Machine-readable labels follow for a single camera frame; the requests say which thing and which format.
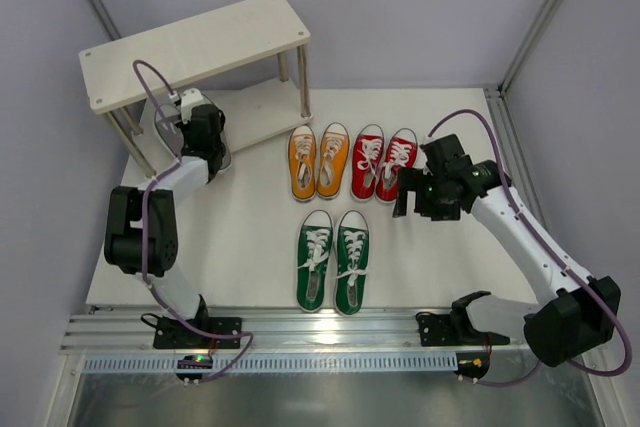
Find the grey canvas sneaker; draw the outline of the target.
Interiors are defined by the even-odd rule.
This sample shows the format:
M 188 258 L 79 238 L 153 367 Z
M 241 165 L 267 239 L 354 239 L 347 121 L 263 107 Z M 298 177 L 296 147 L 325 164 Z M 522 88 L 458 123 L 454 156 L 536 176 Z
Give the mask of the grey canvas sneaker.
M 227 171 L 232 165 L 232 154 L 229 150 L 225 125 L 226 125 L 226 117 L 224 112 L 221 109 L 218 109 L 218 120 L 219 120 L 219 141 L 220 141 L 220 152 L 221 152 L 221 165 L 218 170 L 219 173 L 223 173 Z
M 173 104 L 161 104 L 160 112 L 154 112 L 153 124 L 156 137 L 174 157 L 181 155 L 184 146 L 183 134 L 178 127 L 180 121 L 180 112 Z

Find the green canvas sneaker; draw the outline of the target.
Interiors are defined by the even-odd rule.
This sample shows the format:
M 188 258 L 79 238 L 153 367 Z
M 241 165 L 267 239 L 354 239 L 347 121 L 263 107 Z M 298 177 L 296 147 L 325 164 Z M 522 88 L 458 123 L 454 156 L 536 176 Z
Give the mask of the green canvas sneaker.
M 334 306 L 345 316 L 358 313 L 364 301 L 368 275 L 370 231 L 364 215 L 346 212 L 337 227 Z
M 302 222 L 296 244 L 295 293 L 304 312 L 322 307 L 333 240 L 333 221 L 328 212 L 314 210 Z

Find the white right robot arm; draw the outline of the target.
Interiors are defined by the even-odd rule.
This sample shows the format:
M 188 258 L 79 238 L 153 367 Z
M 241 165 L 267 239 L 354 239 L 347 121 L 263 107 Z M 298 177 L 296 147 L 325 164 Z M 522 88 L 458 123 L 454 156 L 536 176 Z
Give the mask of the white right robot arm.
M 595 278 L 573 262 L 526 208 L 499 159 L 475 163 L 456 135 L 421 145 L 422 169 L 398 171 L 393 214 L 432 221 L 471 215 L 499 242 L 534 292 L 535 302 L 509 301 L 477 291 L 454 301 L 451 322 L 463 340 L 496 334 L 525 341 L 545 365 L 556 367 L 609 342 L 621 291 L 609 276 Z

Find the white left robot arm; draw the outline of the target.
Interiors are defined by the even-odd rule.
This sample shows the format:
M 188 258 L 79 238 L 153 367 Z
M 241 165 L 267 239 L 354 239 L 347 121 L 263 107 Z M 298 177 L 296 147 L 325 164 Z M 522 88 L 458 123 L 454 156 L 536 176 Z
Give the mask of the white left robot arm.
M 112 190 L 104 240 L 108 264 L 137 277 L 170 320 L 208 338 L 204 299 L 177 266 L 176 207 L 222 169 L 224 126 L 215 104 L 194 107 L 191 118 L 178 123 L 184 139 L 178 159 L 143 184 Z

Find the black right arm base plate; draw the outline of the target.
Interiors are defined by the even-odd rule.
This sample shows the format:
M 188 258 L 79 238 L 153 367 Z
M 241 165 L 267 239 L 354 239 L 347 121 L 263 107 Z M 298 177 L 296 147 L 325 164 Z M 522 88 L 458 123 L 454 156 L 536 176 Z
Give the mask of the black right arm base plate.
M 422 347 L 449 347 L 462 344 L 450 314 L 419 312 L 415 320 Z

